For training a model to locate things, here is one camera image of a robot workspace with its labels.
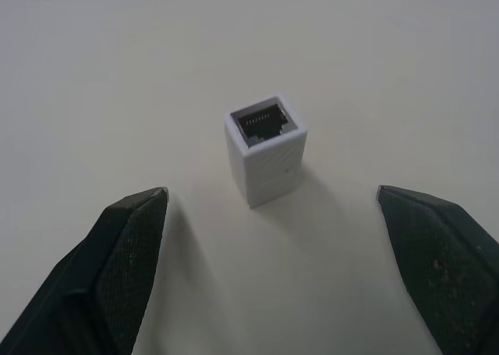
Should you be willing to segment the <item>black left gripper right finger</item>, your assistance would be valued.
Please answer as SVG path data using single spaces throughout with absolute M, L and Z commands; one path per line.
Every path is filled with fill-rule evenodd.
M 400 276 L 443 354 L 498 352 L 498 243 L 458 204 L 377 193 Z

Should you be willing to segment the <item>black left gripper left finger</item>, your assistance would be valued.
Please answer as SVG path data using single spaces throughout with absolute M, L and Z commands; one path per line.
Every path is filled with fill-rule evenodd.
M 154 285 L 165 187 L 106 207 L 1 342 L 3 354 L 130 354 Z

